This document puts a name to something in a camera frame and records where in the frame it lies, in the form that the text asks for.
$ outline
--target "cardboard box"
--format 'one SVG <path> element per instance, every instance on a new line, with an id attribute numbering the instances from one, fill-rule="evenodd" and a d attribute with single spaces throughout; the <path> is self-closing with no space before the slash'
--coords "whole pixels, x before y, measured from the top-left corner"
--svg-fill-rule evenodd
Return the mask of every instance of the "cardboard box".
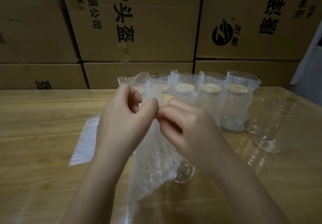
<path id="1" fill-rule="evenodd" d="M 252 73 L 262 81 L 261 86 L 287 87 L 299 65 L 299 61 L 230 61 L 196 60 L 195 73 L 217 72 L 227 75 L 227 71 Z"/>
<path id="2" fill-rule="evenodd" d="M 203 0 L 196 56 L 301 60 L 322 17 L 322 0 Z"/>
<path id="3" fill-rule="evenodd" d="M 0 64 L 0 89 L 87 89 L 82 64 Z"/>
<path id="4" fill-rule="evenodd" d="M 150 75 L 170 74 L 178 69 L 179 72 L 192 73 L 193 62 L 176 63 L 84 63 L 84 68 L 90 88 L 118 88 L 118 77 L 133 77 L 140 72 Z"/>
<path id="5" fill-rule="evenodd" d="M 76 63 L 64 0 L 0 0 L 0 63 Z"/>
<path id="6" fill-rule="evenodd" d="M 83 61 L 194 60 L 200 0 L 65 1 Z"/>

